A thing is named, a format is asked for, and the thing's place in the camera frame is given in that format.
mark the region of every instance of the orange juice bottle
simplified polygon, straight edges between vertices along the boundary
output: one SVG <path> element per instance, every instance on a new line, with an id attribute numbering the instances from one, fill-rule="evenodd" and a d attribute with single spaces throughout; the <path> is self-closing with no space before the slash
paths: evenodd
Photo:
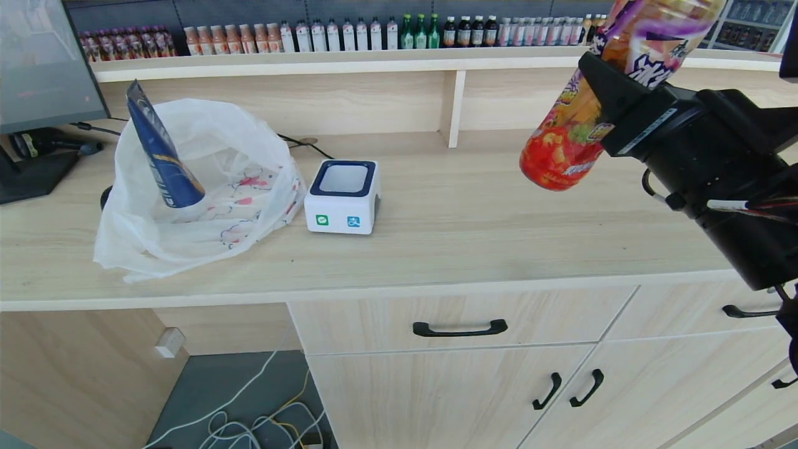
<path id="1" fill-rule="evenodd" d="M 725 0 L 616 0 L 596 30 L 590 52 L 653 89 L 675 72 L 715 23 Z M 566 190 L 576 185 L 603 152 L 613 128 L 602 123 L 601 105 L 576 70 L 523 148 L 521 171 L 537 185 Z"/>

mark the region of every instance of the drawer handle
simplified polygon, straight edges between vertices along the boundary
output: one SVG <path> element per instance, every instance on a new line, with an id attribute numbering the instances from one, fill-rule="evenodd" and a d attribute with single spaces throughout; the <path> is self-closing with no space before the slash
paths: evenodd
<path id="1" fill-rule="evenodd" d="M 587 400 L 591 398 L 593 393 L 595 393 L 596 390 L 598 390 L 599 387 L 601 387 L 601 384 L 604 382 L 604 373 L 601 372 L 600 369 L 595 369 L 593 370 L 592 374 L 593 374 L 593 388 L 591 388 L 591 390 L 587 392 L 585 399 L 579 400 L 576 399 L 576 396 L 572 397 L 571 407 L 577 408 L 581 407 L 582 405 L 585 405 L 585 402 L 587 402 Z"/>
<path id="2" fill-rule="evenodd" d="M 483 331 L 470 331 L 470 332 L 435 332 L 429 328 L 429 323 L 417 321 L 413 323 L 413 333 L 417 336 L 434 337 L 434 336 L 494 336 L 506 331 L 507 321 L 493 320 L 491 327 Z"/>
<path id="3" fill-rule="evenodd" d="M 776 390 L 780 390 L 780 389 L 782 389 L 782 388 L 789 387 L 790 385 L 794 384 L 795 382 L 798 382 L 798 378 L 796 378 L 796 379 L 795 379 L 795 380 L 793 380 L 792 382 L 784 382 L 782 379 L 776 379 L 776 380 L 774 380 L 774 381 L 771 383 L 771 385 L 772 385 L 772 386 L 773 386 L 773 388 L 775 388 Z"/>
<path id="4" fill-rule="evenodd" d="M 551 373 L 551 391 L 549 391 L 548 396 L 546 396 L 546 399 L 544 399 L 543 402 L 540 402 L 537 399 L 532 401 L 532 408 L 534 408 L 535 410 L 543 410 L 546 407 L 546 404 L 549 403 L 551 398 L 554 397 L 554 394 L 557 392 L 557 390 L 559 390 L 559 386 L 562 385 L 562 384 L 563 384 L 563 378 L 559 376 L 559 373 L 558 372 L 552 372 Z"/>
<path id="5" fill-rule="evenodd" d="M 736 305 L 729 304 L 723 306 L 723 312 L 729 318 L 756 318 L 758 316 L 776 316 L 776 314 L 779 311 L 773 310 L 770 312 L 743 312 Z"/>

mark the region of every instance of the drawer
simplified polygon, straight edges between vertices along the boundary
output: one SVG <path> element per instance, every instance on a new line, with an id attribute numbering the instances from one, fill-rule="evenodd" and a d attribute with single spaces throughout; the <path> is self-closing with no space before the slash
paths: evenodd
<path id="1" fill-rule="evenodd" d="M 752 292 L 742 280 L 643 285 L 607 333 L 608 340 L 679 336 L 777 326 L 773 316 L 732 318 L 726 305 L 745 312 L 778 310 L 775 293 Z"/>
<path id="2" fill-rule="evenodd" d="M 289 309 L 309 355 L 575 343 L 598 341 L 633 290 L 308 301 Z M 495 320 L 507 329 L 478 336 L 419 336 L 413 329 L 425 323 L 430 332 L 484 331 Z"/>

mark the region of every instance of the black cable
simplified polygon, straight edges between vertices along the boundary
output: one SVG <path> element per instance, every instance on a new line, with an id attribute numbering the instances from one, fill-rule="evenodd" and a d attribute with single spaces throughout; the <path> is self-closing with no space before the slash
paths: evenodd
<path id="1" fill-rule="evenodd" d="M 292 146 L 291 148 L 296 148 L 298 146 L 309 146 L 312 149 L 315 149 L 316 151 L 318 151 L 319 154 L 321 154 L 322 156 L 326 157 L 327 159 L 335 159 L 331 155 L 323 152 L 322 149 L 320 149 L 319 147 L 317 147 L 314 144 L 309 144 L 309 143 L 306 143 L 306 142 L 303 142 L 303 141 L 298 141 L 298 140 L 294 139 L 293 137 L 283 136 L 282 134 L 277 134 L 277 135 L 280 136 L 280 138 L 283 139 L 284 141 L 288 141 L 288 142 L 291 142 L 292 144 L 296 144 L 296 145 Z"/>
<path id="2" fill-rule="evenodd" d="M 83 129 L 84 131 L 101 131 L 103 133 L 113 134 L 114 136 L 121 136 L 122 135 L 121 133 L 118 133 L 117 131 L 114 131 L 112 129 L 100 128 L 100 127 L 97 127 L 97 126 L 94 126 L 94 125 L 90 125 L 90 124 L 86 123 L 85 121 L 78 121 L 78 122 L 75 122 L 75 123 L 70 123 L 70 125 L 76 126 L 76 127 L 80 128 L 80 129 Z"/>

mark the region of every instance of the bottle label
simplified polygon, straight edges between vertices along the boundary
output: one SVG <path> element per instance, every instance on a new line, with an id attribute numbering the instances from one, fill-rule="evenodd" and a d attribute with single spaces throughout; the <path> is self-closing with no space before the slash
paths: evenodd
<path id="1" fill-rule="evenodd" d="M 467 47 L 471 44 L 471 30 L 460 30 L 457 33 L 457 43 L 463 47 Z"/>
<path id="2" fill-rule="evenodd" d="M 492 47 L 496 44 L 496 31 L 497 30 L 488 30 L 485 32 L 485 45 Z"/>
<path id="3" fill-rule="evenodd" d="M 471 43 L 474 46 L 481 46 L 482 45 L 482 37 L 484 36 L 484 30 L 473 30 L 471 32 Z"/>
<path id="4" fill-rule="evenodd" d="M 444 46 L 454 47 L 455 30 L 444 30 Z"/>

